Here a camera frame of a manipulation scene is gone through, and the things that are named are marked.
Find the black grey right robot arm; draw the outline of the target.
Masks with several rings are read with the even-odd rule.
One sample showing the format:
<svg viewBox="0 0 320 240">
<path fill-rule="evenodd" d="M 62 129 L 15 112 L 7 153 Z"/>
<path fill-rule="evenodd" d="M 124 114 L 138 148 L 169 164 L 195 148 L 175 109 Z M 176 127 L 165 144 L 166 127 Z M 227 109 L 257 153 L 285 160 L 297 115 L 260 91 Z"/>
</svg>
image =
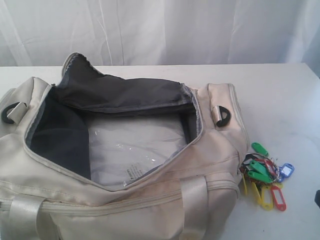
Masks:
<svg viewBox="0 0 320 240">
<path fill-rule="evenodd" d="M 320 208 L 320 190 L 319 189 L 315 193 L 314 202 Z"/>
</svg>

